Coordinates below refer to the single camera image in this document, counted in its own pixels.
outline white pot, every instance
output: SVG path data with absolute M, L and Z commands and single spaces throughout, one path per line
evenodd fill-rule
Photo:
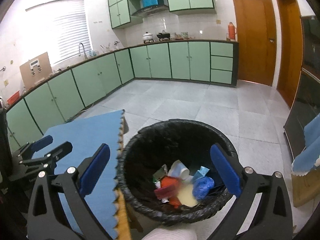
M 143 39 L 144 41 L 153 40 L 153 35 L 152 35 L 151 33 L 146 32 L 146 33 L 142 36 L 142 39 Z

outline blue gripper pad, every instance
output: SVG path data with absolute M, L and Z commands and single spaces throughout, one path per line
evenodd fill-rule
M 32 144 L 31 151 L 32 152 L 40 151 L 44 147 L 47 147 L 48 145 L 52 144 L 52 142 L 53 142 L 53 138 L 51 135 L 43 137 L 42 139 L 40 139 Z
M 92 193 L 109 159 L 110 148 L 105 144 L 79 179 L 79 193 L 82 197 Z
M 210 156 L 212 163 L 216 167 L 228 191 L 231 194 L 235 195 L 237 198 L 240 197 L 242 192 L 240 177 L 232 168 L 229 161 L 226 159 L 225 155 L 217 145 L 214 144 L 211 146 Z

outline red basket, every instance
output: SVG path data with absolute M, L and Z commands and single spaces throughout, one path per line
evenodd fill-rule
M 14 94 L 13 96 L 11 96 L 11 97 L 7 100 L 8 104 L 9 104 L 9 105 L 12 105 L 15 101 L 17 101 L 17 100 L 19 99 L 19 97 L 20 97 L 19 91 L 18 91 L 18 92 L 15 92 L 15 94 Z

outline drawer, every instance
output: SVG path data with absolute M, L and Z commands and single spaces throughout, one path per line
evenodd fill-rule
M 231 84 L 232 81 L 232 72 L 225 70 L 211 70 L 211 82 Z
M 232 71 L 233 58 L 211 56 L 211 68 Z
M 233 44 L 223 42 L 211 42 L 211 55 L 233 57 Z

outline tiled floor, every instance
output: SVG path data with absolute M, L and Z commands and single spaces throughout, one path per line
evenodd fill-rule
M 234 144 L 243 166 L 251 166 L 258 173 L 272 174 L 280 171 L 292 196 L 290 176 L 291 159 L 283 125 L 289 108 L 272 87 L 239 81 L 237 88 L 206 84 L 135 80 L 122 87 L 105 100 L 84 112 L 79 118 L 125 109 L 129 132 L 125 144 L 142 127 L 159 120 L 172 118 L 205 122 L 225 133 Z M 240 231 L 246 230 L 257 209 L 257 196 L 252 210 Z M 228 212 L 234 199 L 211 219 L 190 225 L 195 228 L 198 240 L 205 240 Z M 292 207 L 295 232 L 311 216 L 315 201 L 300 208 Z M 134 240 L 141 239 L 158 224 L 138 215 L 144 233 L 132 230 Z

